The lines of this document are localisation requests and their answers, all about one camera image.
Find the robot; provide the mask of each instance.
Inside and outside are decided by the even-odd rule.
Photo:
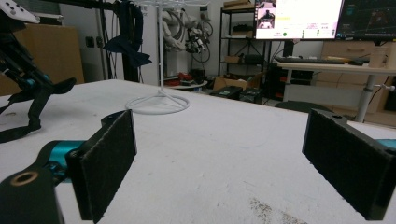
[[[12,79],[21,89],[11,95],[8,105],[0,108],[0,114],[14,103],[33,100],[28,112],[29,124],[0,132],[0,143],[40,129],[39,116],[50,96],[67,93],[76,84],[75,78],[53,84],[50,77],[37,68],[28,50],[13,35],[24,29],[26,22],[39,23],[39,18],[11,0],[0,2],[0,74]]]

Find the keyboard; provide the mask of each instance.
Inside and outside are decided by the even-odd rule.
[[[346,62],[336,59],[304,59],[304,58],[283,58],[275,57],[280,63],[327,63],[327,64],[344,64]]]

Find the computer monitor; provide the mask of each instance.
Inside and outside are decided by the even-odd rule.
[[[343,0],[256,0],[255,38],[334,39]]]
[[[344,0],[336,39],[372,40],[396,39],[395,0]]]

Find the shelving unit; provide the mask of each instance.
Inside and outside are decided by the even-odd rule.
[[[247,9],[221,9],[220,12],[220,32],[219,32],[219,69],[218,69],[218,75],[223,75],[221,73],[221,67],[223,65],[226,66],[225,73],[229,74],[230,72],[230,67],[231,66],[245,66],[245,71],[244,74],[239,74],[239,75],[249,75],[249,68],[252,66],[259,66],[260,67],[260,72],[263,71],[264,68],[264,54],[265,54],[265,48],[267,45],[266,41],[263,40],[256,40],[252,37],[242,37],[242,36],[232,36],[233,32],[233,15],[234,14],[250,14],[251,15],[251,25],[255,27],[255,22],[254,22],[254,8],[247,8]],[[224,16],[228,17],[225,19],[228,19],[228,26],[225,27],[223,25],[223,20]],[[224,53],[223,45],[226,45],[226,52]],[[262,45],[262,49],[258,50],[256,46]],[[262,56],[262,61],[257,64],[247,64],[247,63],[239,63],[237,59],[235,59],[234,62],[225,62],[224,58],[226,56],[238,56],[241,53],[244,53],[245,55],[249,54],[257,54]]]

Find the monitor screen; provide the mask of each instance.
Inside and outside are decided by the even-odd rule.
[[[334,39],[343,0],[256,0],[256,39]]]
[[[396,39],[396,0],[344,0],[336,39]]]

